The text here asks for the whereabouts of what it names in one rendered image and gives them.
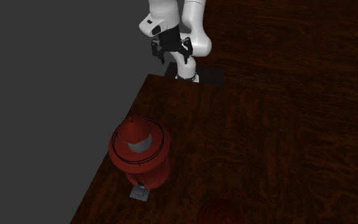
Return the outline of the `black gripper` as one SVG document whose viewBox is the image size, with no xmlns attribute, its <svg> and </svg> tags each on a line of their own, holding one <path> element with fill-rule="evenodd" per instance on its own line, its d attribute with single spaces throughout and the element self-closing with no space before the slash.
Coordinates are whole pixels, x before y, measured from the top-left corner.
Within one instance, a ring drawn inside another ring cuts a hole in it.
<svg viewBox="0 0 358 224">
<path fill-rule="evenodd" d="M 179 52 L 188 63 L 188 59 L 193 54 L 193 45 L 190 37 L 181 39 L 179 25 L 167 29 L 158 34 L 159 41 L 151 42 L 151 53 L 158 58 L 162 65 L 165 64 L 165 52 Z"/>
</svg>

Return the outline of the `dark robot stand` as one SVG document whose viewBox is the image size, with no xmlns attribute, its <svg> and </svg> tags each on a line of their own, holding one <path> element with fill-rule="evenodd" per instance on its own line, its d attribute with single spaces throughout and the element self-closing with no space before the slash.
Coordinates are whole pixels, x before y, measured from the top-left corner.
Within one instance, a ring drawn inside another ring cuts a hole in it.
<svg viewBox="0 0 358 224">
<path fill-rule="evenodd" d="M 224 85 L 224 70 L 216 69 L 213 67 L 197 66 L 196 73 L 199 75 L 199 82 L 208 85 L 214 85 L 222 87 Z M 165 76 L 169 78 L 175 78 L 177 74 L 177 63 L 170 62 Z"/>
</svg>

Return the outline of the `red lighthouse figure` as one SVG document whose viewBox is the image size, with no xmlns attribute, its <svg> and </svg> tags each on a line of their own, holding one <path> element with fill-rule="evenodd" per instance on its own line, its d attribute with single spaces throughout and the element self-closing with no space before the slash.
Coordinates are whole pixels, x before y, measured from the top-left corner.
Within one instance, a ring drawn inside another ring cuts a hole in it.
<svg viewBox="0 0 358 224">
<path fill-rule="evenodd" d="M 147 201 L 150 191 L 170 176 L 170 134 L 148 116 L 130 116 L 116 128 L 109 140 L 109 156 L 133 185 L 130 197 Z"/>
</svg>

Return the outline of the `dark red round plate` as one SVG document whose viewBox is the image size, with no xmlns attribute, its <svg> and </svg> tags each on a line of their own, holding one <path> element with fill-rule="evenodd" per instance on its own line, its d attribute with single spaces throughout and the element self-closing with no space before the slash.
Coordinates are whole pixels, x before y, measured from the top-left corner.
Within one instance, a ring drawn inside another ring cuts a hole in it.
<svg viewBox="0 0 358 224">
<path fill-rule="evenodd" d="M 245 224 L 245 221 L 230 201 L 210 199 L 200 208 L 196 224 Z"/>
</svg>

